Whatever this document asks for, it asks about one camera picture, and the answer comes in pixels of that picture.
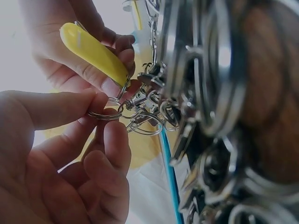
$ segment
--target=finger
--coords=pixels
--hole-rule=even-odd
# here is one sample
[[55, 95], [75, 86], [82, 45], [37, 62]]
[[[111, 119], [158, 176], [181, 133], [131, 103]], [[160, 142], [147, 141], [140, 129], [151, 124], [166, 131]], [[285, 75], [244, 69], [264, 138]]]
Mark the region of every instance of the finger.
[[131, 162], [131, 150], [124, 124], [117, 121], [109, 122], [104, 130], [104, 144], [108, 160], [126, 175]]
[[[101, 112], [107, 103], [107, 96], [104, 93], [98, 93], [93, 107], [97, 106], [97, 112]], [[82, 152], [82, 149], [96, 127], [97, 121], [91, 117], [83, 117], [74, 121], [66, 131], [44, 143], [36, 146], [34, 150], [41, 150], [50, 159], [57, 170], [66, 166], [76, 159]]]
[[[107, 108], [103, 111], [102, 114], [104, 115], [110, 115], [110, 114], [116, 114], [117, 111], [113, 108]], [[92, 142], [89, 144], [87, 147], [86, 151], [84, 152], [84, 155], [82, 156], [82, 161], [84, 161], [85, 157], [93, 150], [100, 150], [103, 153], [105, 153], [105, 148], [104, 148], [104, 128], [106, 124], [110, 122], [108, 120], [101, 120], [98, 122], [96, 131], [95, 131], [95, 136]]]
[[126, 177], [114, 169], [100, 150], [94, 150], [85, 157], [84, 168], [89, 178], [107, 194], [122, 197], [128, 193], [124, 188], [128, 184]]
[[29, 115], [35, 130], [45, 130], [71, 123], [83, 117], [96, 93], [90, 89], [83, 93], [31, 93], [7, 91], [12, 100], [19, 102], [17, 108]]
[[126, 49], [132, 49], [132, 44], [135, 42], [135, 37], [133, 35], [121, 35], [115, 41], [115, 50], [116, 53], [119, 54], [120, 52]]
[[132, 49], [126, 49], [123, 50], [118, 54], [118, 58], [121, 60], [121, 62], [126, 66], [128, 71], [131, 71], [134, 66], [134, 50]]
[[78, 20], [84, 28], [98, 41], [102, 41], [104, 23], [94, 6], [93, 0], [69, 0]]
[[78, 189], [82, 184], [89, 180], [85, 172], [83, 162], [75, 162], [64, 168], [60, 176], [67, 181], [74, 189]]
[[42, 194], [43, 202], [54, 223], [90, 223], [85, 205], [77, 191], [57, 173], [44, 177]]
[[[123, 186], [128, 191], [128, 184]], [[128, 216], [129, 195], [114, 197], [103, 192], [93, 180], [79, 189], [89, 218], [93, 224], [122, 224]]]

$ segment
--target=yellow key fob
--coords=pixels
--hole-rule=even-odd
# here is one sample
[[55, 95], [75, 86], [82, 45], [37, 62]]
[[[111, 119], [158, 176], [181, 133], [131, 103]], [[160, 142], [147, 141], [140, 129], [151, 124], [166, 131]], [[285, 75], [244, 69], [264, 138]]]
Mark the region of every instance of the yellow key fob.
[[80, 26], [74, 23], [64, 24], [60, 28], [60, 37], [72, 53], [104, 72], [120, 87], [125, 85], [128, 71], [124, 64], [105, 45]]

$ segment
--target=yellow fabric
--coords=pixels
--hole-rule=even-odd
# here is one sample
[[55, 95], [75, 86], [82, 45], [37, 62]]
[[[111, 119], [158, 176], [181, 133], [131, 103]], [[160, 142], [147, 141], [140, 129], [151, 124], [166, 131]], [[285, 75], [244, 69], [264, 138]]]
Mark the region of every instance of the yellow fabric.
[[[136, 75], [139, 72], [144, 70], [144, 68], [142, 67], [142, 62], [138, 55], [135, 56], [135, 63], [136, 63], [136, 72], [133, 78], [136, 78]], [[120, 119], [120, 121], [124, 124], [128, 123], [128, 120], [126, 119]], [[44, 131], [44, 134], [46, 138], [51, 138], [53, 136], [62, 134], [65, 128], [66, 126], [53, 128]], [[145, 128], [146, 130], [149, 131], [154, 130], [154, 128], [150, 124], [144, 124], [142, 128]], [[170, 146], [171, 148], [173, 148], [174, 140], [176, 138], [176, 132], [169, 132], [168, 136], [169, 136]], [[93, 138], [94, 138], [94, 133], [92, 133], [91, 136], [89, 137], [82, 154], [76, 159], [77, 161], [79, 161], [82, 158], [82, 155], [86, 150], [86, 147], [88, 146], [88, 144], [91, 142]], [[149, 136], [140, 135], [138, 133], [130, 133], [129, 143], [132, 151], [132, 161], [131, 161], [130, 168], [141, 167], [145, 163], [148, 163], [151, 160], [153, 160], [161, 152], [159, 136], [149, 137]]]

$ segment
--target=metal ring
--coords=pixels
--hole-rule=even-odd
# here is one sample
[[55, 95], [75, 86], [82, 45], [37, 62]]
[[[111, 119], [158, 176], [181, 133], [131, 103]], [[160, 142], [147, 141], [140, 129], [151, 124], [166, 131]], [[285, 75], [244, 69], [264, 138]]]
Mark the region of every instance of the metal ring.
[[[243, 148], [236, 143], [239, 140], [238, 131], [231, 133], [230, 136], [225, 137], [212, 146], [210, 146], [201, 156], [200, 161], [197, 164], [199, 169], [199, 184], [205, 192], [206, 204], [213, 204], [225, 200], [231, 193], [238, 187], [239, 175], [242, 172], [242, 159], [243, 159]], [[212, 189], [208, 181], [210, 180], [207, 172], [208, 162], [211, 161], [213, 152], [218, 150], [223, 152], [225, 147], [229, 154], [228, 163], [224, 164], [225, 174], [223, 179], [220, 179], [216, 189]]]
[[298, 215], [287, 207], [265, 198], [249, 198], [236, 205], [229, 216], [229, 224], [242, 224], [243, 215], [267, 224], [299, 224]]
[[175, 132], [175, 131], [177, 131], [178, 129], [179, 129], [179, 124], [177, 124], [176, 126], [173, 126], [173, 127], [167, 127], [166, 126], [166, 123], [169, 123], [169, 124], [171, 124], [167, 119], [165, 119], [164, 120], [164, 122], [163, 122], [163, 126], [164, 126], [164, 128], [167, 130], [167, 131], [169, 131], [169, 132]]
[[118, 94], [118, 96], [117, 96], [117, 98], [116, 98], [116, 101], [117, 101], [117, 102], [120, 101], [120, 99], [121, 99], [121, 98], [123, 97], [123, 95], [125, 94], [126, 89], [127, 89], [128, 85], [129, 85], [129, 83], [130, 83], [130, 80], [131, 80], [131, 77], [128, 75], [128, 76], [127, 76], [127, 79], [126, 79], [126, 82], [125, 82], [125, 84], [124, 84], [124, 86], [123, 86], [123, 88], [121, 89], [121, 91], [119, 92], [119, 94]]
[[130, 128], [133, 132], [136, 132], [136, 133], [142, 134], [142, 135], [147, 135], [147, 136], [154, 136], [154, 135], [160, 134], [162, 132], [162, 130], [163, 130], [163, 122], [162, 122], [162, 120], [160, 118], [158, 118], [154, 114], [151, 114], [151, 113], [148, 113], [148, 112], [141, 112], [139, 115], [143, 115], [143, 116], [147, 116], [147, 117], [153, 118], [154, 120], [157, 121], [157, 123], [160, 124], [161, 128], [159, 128], [156, 131], [151, 132], [151, 131], [140, 129], [139, 128], [140, 125], [135, 124], [134, 122], [130, 122], [129, 125], [127, 126], [127, 128]]
[[150, 2], [150, 0], [145, 0], [145, 2], [151, 7], [152, 10], [154, 10], [155, 13], [159, 14], [159, 10]]
[[[235, 125], [245, 97], [246, 75], [242, 71], [238, 72], [237, 66], [246, 66], [246, 60], [239, 54], [243, 52], [243, 44], [232, 42], [229, 8], [224, 1], [214, 2], [207, 27], [209, 30], [204, 41], [204, 72], [200, 85], [201, 126], [206, 135], [223, 137]], [[212, 76], [210, 66], [213, 58], [211, 54], [216, 52], [209, 49], [211, 40], [218, 47], [218, 55], [214, 55], [214, 67], [219, 70], [217, 76]], [[215, 90], [209, 88], [211, 84], [214, 84]]]
[[156, 101], [154, 101], [152, 99], [152, 95], [154, 95], [154, 93], [156, 92], [156, 90], [152, 90], [151, 92], [149, 92], [148, 96], [147, 96], [147, 100], [149, 100], [153, 105], [158, 106], [159, 103], [159, 99], [157, 99]]
[[132, 116], [124, 116], [124, 115], [122, 115], [121, 117], [123, 117], [125, 119], [134, 119], [134, 118], [136, 118], [142, 112], [143, 112], [143, 110], [140, 110], [140, 111], [134, 113]]
[[117, 110], [116, 114], [98, 114], [94, 112], [88, 112], [87, 114], [93, 118], [96, 118], [98, 120], [117, 120], [121, 117], [121, 114], [123, 112], [123, 107], [121, 106], [122, 104], [116, 101], [116, 98], [114, 97], [109, 97], [108, 102], [112, 102], [120, 106]]

